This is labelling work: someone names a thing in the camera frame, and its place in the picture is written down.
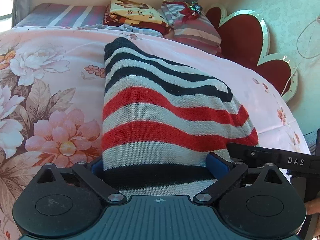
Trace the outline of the person's right hand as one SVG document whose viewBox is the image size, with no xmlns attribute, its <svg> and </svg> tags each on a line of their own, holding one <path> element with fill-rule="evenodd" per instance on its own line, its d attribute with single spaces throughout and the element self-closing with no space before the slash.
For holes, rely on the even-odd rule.
<svg viewBox="0 0 320 240">
<path fill-rule="evenodd" d="M 307 215 L 320 213 L 320 198 L 318 197 L 311 201 L 306 202 L 305 208 L 306 208 Z"/>
</svg>

